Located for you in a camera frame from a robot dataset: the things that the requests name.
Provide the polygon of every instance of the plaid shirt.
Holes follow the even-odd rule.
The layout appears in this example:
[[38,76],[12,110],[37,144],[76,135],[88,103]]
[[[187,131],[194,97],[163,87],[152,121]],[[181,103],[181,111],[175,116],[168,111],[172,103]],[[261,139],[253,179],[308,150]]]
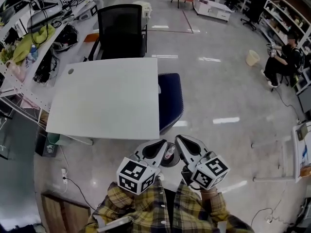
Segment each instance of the plaid shirt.
[[[88,224],[80,233],[97,232],[98,223],[93,215],[101,215],[106,224],[128,216],[133,222],[128,232],[169,233],[171,228],[166,206],[165,192],[160,179],[156,179],[152,186],[139,196],[135,196],[135,199],[126,195],[113,182],[105,200],[91,215]],[[204,209],[199,196],[182,181],[174,200],[172,232],[219,233],[217,223],[220,221],[227,221],[227,233],[254,232],[246,223],[229,214],[221,193],[211,198]]]

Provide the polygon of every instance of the black and white marker cube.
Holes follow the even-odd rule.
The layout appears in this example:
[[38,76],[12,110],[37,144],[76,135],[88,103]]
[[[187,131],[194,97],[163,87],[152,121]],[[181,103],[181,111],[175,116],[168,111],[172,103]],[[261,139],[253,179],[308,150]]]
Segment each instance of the black and white marker cube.
[[117,171],[118,186],[139,195],[155,182],[159,172],[159,168],[125,157]]
[[202,188],[209,190],[219,184],[230,171],[229,166],[221,156],[216,156],[195,167],[191,180]]

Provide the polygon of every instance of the blue chair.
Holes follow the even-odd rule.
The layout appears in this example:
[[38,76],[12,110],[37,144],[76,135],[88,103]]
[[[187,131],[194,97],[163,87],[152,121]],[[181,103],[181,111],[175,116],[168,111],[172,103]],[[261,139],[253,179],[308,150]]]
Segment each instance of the blue chair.
[[162,73],[158,76],[160,134],[166,133],[184,112],[183,95],[178,73]]

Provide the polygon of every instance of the green cloth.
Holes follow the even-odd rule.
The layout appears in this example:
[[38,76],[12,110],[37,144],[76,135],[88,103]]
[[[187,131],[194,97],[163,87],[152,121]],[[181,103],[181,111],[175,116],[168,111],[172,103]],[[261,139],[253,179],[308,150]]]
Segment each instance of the green cloth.
[[45,39],[49,40],[51,36],[55,34],[55,28],[51,24],[48,24],[48,30],[49,34],[47,32],[47,27],[43,26],[38,32],[33,33],[34,41],[40,44],[36,44],[33,42],[31,33],[25,35],[22,41],[16,47],[12,60],[17,64],[22,62],[26,58],[26,56],[30,53],[32,44],[35,44],[35,46],[38,49],[45,42]]

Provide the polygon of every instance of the white floor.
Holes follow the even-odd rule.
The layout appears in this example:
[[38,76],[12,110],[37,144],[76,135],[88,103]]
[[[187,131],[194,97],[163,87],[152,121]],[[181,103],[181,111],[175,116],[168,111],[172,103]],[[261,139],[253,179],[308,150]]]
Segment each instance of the white floor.
[[[105,0],[106,4],[132,3],[136,0]],[[299,183],[254,183],[254,176],[280,175],[280,144],[251,149],[251,142],[260,142],[289,135],[296,124],[295,112],[281,102],[276,92],[271,93],[260,74],[267,61],[266,39],[252,32],[240,22],[242,15],[234,13],[228,23],[197,16],[188,2],[177,0],[143,0],[152,5],[148,24],[148,52],[146,57],[158,57],[160,73],[180,74],[185,111],[179,124],[163,138],[173,142],[177,134],[187,134],[203,142],[209,150],[222,155],[231,167],[228,177],[219,185],[225,191],[229,211],[251,224],[255,213],[263,208],[273,209],[285,222],[294,222],[304,195],[307,180]],[[256,51],[260,63],[249,67],[245,58],[248,51]],[[295,92],[282,85],[279,92],[286,103],[292,104],[303,119]],[[214,119],[237,117],[234,123],[215,124]],[[63,147],[69,167],[68,177],[82,189],[89,203],[96,207],[106,190],[116,180],[116,170],[124,156],[131,154],[142,141],[95,140],[93,146],[80,143]],[[291,146],[288,147],[291,157]],[[164,170],[179,177],[178,168]],[[62,192],[61,168],[66,167],[62,152],[55,158],[35,155],[35,188],[41,211],[41,192]],[[73,184],[61,196],[84,203]],[[286,224],[265,217],[270,211],[260,212],[253,228],[259,233],[281,233]]]

